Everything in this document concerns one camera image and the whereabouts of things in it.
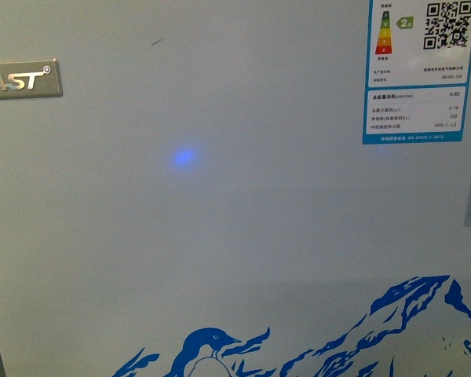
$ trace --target snow mountain illustration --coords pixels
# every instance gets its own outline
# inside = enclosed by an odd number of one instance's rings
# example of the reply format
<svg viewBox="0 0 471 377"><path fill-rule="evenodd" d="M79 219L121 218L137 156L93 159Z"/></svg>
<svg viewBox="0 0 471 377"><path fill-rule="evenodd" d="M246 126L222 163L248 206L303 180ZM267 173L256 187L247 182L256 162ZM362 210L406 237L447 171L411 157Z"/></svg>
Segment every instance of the snow mountain illustration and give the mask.
<svg viewBox="0 0 471 377"><path fill-rule="evenodd" d="M463 299L449 276L404 281L373 301L342 336L272 370L248 368L243 358L260 350L270 328L245 342L218 328L201 328L186 337L163 377L471 377L471 310ZM159 358L143 352L113 377L135 377Z"/></svg>
<svg viewBox="0 0 471 377"><path fill-rule="evenodd" d="M449 276L391 287L356 325L279 377L471 376L471 310Z"/></svg>

